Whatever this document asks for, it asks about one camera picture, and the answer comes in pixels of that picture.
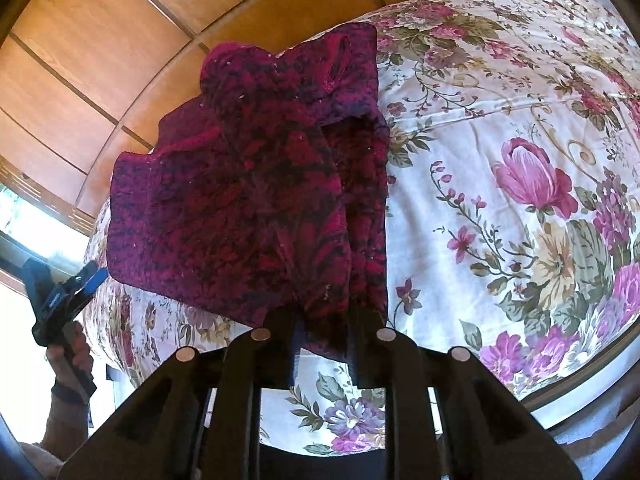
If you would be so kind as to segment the person's left hand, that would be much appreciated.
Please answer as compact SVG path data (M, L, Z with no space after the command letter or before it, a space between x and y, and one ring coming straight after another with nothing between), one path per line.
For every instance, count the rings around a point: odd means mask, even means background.
M64 402L87 405L96 386L93 357L82 325L77 321L66 324L60 341L47 348L46 358L55 374L53 391Z

